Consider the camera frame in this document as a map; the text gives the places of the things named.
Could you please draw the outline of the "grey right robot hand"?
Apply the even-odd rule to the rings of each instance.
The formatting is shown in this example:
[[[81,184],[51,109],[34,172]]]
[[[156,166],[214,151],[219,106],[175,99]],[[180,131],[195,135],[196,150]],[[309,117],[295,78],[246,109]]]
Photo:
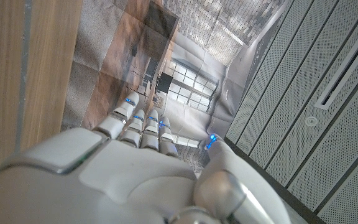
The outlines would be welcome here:
[[[167,118],[127,98],[92,130],[73,128],[0,167],[0,223],[289,223],[276,191],[218,136],[200,174]]]

